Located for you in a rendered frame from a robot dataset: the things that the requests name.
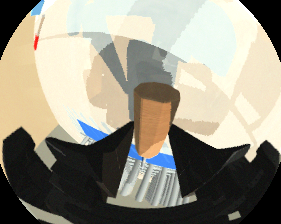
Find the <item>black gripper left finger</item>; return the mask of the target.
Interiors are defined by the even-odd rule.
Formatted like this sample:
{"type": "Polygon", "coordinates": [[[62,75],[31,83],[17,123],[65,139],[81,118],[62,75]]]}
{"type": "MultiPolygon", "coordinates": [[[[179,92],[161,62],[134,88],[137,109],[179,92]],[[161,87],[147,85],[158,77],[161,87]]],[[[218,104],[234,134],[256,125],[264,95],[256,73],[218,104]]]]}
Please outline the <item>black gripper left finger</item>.
{"type": "Polygon", "coordinates": [[[55,137],[47,137],[46,144],[56,160],[77,171],[88,173],[107,192],[108,197],[116,198],[131,151],[133,129],[135,124],[129,121],[123,128],[116,129],[111,135],[93,144],[67,143],[55,137]]]}

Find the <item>blue block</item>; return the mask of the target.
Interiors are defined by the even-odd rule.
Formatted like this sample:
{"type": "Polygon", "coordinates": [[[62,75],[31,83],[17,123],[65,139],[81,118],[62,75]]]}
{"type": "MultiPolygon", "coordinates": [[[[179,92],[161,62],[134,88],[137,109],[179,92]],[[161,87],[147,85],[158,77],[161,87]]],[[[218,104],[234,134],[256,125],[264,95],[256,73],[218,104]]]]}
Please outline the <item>blue block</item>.
{"type": "Polygon", "coordinates": [[[40,12],[42,12],[43,4],[44,4],[44,0],[40,0],[40,2],[36,4],[34,8],[32,8],[31,15],[32,16],[40,15],[40,12]]]}

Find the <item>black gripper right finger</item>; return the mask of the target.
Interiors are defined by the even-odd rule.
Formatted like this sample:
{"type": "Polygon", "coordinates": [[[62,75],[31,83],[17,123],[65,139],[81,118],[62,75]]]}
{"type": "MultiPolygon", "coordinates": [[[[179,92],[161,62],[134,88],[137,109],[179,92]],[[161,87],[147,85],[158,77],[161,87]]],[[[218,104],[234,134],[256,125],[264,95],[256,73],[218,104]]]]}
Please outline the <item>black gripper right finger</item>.
{"type": "Polygon", "coordinates": [[[241,159],[250,149],[250,144],[221,149],[211,147],[173,123],[169,127],[168,139],[181,197],[195,196],[196,190],[208,184],[226,164],[241,159]]]}

